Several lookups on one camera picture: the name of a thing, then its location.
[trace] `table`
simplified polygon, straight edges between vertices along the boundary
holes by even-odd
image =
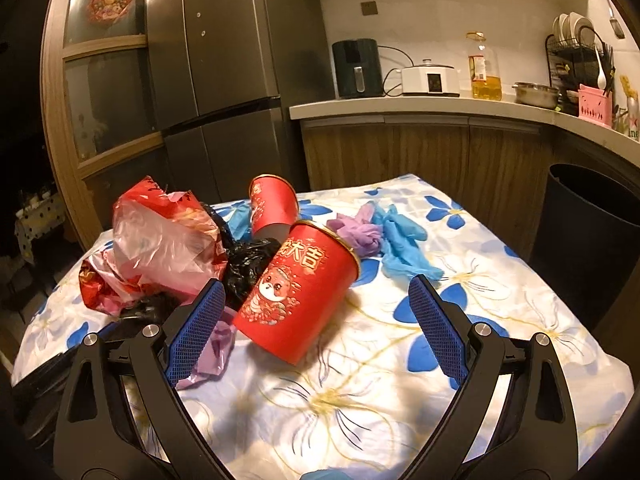
[[[580,464],[603,442],[633,394],[628,367],[606,355],[535,272],[450,197],[409,174],[298,198],[301,214],[322,224],[336,212],[354,216],[369,200],[385,209],[394,204],[420,224],[428,232],[420,248],[444,272],[444,299],[503,334],[549,335],[574,404]],[[216,209],[228,219],[242,203]],[[111,239],[111,232],[103,233],[91,250]],[[109,321],[82,304],[79,266],[28,326],[14,383]],[[406,283],[386,276],[379,258],[366,258],[338,314],[297,367],[238,335],[222,378],[179,395],[236,478],[298,480],[302,473],[333,467],[354,480],[395,480],[454,395],[455,384],[425,342],[408,306]],[[486,449],[507,387],[508,377],[500,378],[468,458]],[[162,457],[130,381],[127,394],[147,449]]]

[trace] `rice cooker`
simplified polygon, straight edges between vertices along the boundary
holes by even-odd
[[[403,95],[436,95],[460,97],[458,71],[449,65],[423,60],[422,65],[400,71]]]

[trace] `purple plastic bag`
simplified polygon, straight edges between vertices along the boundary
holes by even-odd
[[[229,355],[236,341],[238,329],[233,326],[236,311],[225,307],[220,320],[216,323],[209,341],[202,349],[198,362],[191,370],[191,375],[178,381],[176,390],[183,390],[206,381],[213,376],[218,376],[225,371]]]
[[[380,252],[382,226],[371,223],[375,205],[367,202],[354,218],[338,213],[335,220],[328,220],[326,226],[347,242],[355,253],[365,258]]]

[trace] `glass cabinet door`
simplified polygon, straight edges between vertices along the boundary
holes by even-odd
[[[67,61],[65,83],[80,161],[156,130],[146,49]]]
[[[49,158],[79,241],[150,175],[171,189],[151,91],[145,0],[50,0],[40,94]]]
[[[145,33],[145,0],[69,0],[65,45]]]

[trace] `black trash can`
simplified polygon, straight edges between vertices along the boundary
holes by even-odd
[[[529,265],[592,330],[640,256],[640,199],[597,171],[549,168]]]

